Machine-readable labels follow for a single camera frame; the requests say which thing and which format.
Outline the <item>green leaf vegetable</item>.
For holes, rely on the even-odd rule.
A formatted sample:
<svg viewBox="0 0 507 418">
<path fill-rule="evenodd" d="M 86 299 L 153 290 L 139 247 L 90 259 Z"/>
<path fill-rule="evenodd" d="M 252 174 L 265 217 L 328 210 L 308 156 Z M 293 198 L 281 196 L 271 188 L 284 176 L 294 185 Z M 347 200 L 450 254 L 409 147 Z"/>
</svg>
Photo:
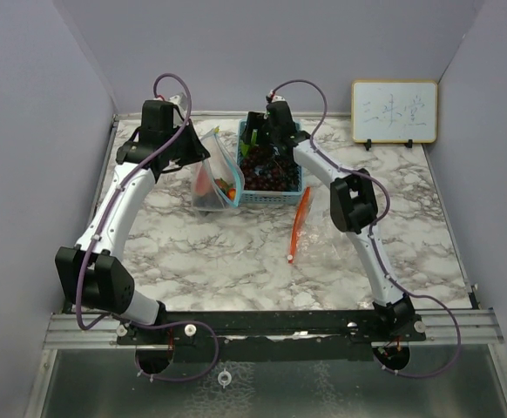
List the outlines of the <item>green leaf vegetable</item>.
<svg viewBox="0 0 507 418">
<path fill-rule="evenodd" d="M 256 146 L 257 130 L 254 129 L 251 132 L 243 132 L 240 140 L 240 153 L 245 157 L 252 147 Z"/>
</svg>

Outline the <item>dark grape bunch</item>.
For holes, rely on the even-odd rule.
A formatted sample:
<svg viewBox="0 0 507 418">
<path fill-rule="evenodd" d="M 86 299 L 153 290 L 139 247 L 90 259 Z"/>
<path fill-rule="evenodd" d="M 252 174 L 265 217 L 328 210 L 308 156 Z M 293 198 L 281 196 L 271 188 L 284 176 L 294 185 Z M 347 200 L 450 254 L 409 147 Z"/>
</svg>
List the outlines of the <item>dark grape bunch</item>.
<svg viewBox="0 0 507 418">
<path fill-rule="evenodd" d="M 245 189 L 265 192 L 298 192 L 299 166 L 270 146 L 250 148 L 241 157 L 239 167 L 244 175 Z"/>
</svg>

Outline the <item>watermelon slice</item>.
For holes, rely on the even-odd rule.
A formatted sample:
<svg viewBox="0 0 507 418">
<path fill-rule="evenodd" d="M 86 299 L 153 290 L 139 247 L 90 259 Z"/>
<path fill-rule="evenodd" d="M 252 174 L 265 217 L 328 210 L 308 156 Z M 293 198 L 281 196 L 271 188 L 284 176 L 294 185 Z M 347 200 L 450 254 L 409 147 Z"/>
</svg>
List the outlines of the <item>watermelon slice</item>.
<svg viewBox="0 0 507 418">
<path fill-rule="evenodd" d="M 205 196 L 212 191 L 213 187 L 211 184 L 210 176 L 206 169 L 201 166 L 196 173 L 196 179 L 193 186 L 193 192 L 197 196 Z"/>
</svg>

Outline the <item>clear bag blue zipper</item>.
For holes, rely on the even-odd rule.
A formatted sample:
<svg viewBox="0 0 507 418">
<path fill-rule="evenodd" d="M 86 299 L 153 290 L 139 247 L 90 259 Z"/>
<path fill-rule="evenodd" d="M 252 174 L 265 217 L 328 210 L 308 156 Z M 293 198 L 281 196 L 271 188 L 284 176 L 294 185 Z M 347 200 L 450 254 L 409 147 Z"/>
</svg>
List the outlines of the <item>clear bag blue zipper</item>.
<svg viewBox="0 0 507 418">
<path fill-rule="evenodd" d="M 244 191 L 243 172 L 219 133 L 220 128 L 216 126 L 200 139 L 209 157 L 198 163 L 193 171 L 192 208 L 203 216 L 237 209 Z"/>
</svg>

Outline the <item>dark purple plum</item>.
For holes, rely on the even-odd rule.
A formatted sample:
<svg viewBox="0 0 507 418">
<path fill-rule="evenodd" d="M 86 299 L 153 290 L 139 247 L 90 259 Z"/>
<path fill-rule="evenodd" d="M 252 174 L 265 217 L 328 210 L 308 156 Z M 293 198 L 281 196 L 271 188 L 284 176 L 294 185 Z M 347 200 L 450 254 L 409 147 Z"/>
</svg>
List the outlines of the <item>dark purple plum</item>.
<svg viewBox="0 0 507 418">
<path fill-rule="evenodd" d="M 217 212 L 223 208 L 220 196 L 216 193 L 208 193 L 197 196 L 193 201 L 194 206 L 202 212 Z"/>
</svg>

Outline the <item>cherry tomatoes with green leaves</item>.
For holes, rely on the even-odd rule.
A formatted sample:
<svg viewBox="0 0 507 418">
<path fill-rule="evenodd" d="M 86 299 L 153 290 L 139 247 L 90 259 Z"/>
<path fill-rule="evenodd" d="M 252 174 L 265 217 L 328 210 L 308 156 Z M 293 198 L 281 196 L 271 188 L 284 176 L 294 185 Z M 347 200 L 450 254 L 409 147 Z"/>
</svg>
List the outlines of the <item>cherry tomatoes with green leaves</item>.
<svg viewBox="0 0 507 418">
<path fill-rule="evenodd" d="M 218 186 L 222 195 L 230 202 L 234 202 L 237 197 L 237 189 L 233 183 L 228 183 L 224 179 L 215 179 L 215 185 Z"/>
</svg>

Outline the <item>clear bag orange zipper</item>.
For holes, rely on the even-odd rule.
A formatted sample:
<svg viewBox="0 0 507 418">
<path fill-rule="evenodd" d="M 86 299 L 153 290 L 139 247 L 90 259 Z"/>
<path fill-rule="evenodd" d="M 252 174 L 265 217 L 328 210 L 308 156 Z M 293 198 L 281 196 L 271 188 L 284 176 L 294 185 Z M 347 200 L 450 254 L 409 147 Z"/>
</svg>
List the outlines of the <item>clear bag orange zipper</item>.
<svg viewBox="0 0 507 418">
<path fill-rule="evenodd" d="M 355 254 L 353 244 L 331 219 L 329 198 L 327 188 L 305 189 L 294 216 L 288 264 L 334 265 Z"/>
</svg>

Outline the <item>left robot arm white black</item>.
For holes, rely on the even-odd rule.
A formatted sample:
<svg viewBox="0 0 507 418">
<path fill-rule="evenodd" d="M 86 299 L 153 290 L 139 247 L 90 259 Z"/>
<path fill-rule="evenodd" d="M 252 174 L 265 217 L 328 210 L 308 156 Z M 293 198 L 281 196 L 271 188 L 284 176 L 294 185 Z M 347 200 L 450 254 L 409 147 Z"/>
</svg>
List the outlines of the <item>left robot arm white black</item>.
<svg viewBox="0 0 507 418">
<path fill-rule="evenodd" d="M 140 126 L 116 152 L 112 182 L 90 224 L 55 256 L 65 298 L 137 324 L 154 344 L 166 336 L 166 307 L 143 295 L 122 263 L 125 242 L 146 196 L 163 174 L 209 158 L 183 95 L 144 102 Z"/>
</svg>

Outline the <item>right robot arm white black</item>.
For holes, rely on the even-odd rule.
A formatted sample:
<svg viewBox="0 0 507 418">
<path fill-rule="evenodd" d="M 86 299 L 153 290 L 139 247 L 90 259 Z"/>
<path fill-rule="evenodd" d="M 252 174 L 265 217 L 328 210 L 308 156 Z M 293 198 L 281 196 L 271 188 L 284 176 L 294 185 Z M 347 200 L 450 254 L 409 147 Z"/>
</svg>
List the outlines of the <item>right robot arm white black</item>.
<svg viewBox="0 0 507 418">
<path fill-rule="evenodd" d="M 368 277 L 377 314 L 376 333 L 384 340 L 403 334 L 416 310 L 409 294 L 398 285 L 379 236 L 375 179 L 365 169 L 340 165 L 319 148 L 313 136 L 293 121 L 285 101 L 269 104 L 264 112 L 250 111 L 240 129 L 240 141 L 269 146 L 329 189 L 332 222 L 354 245 Z"/>
</svg>

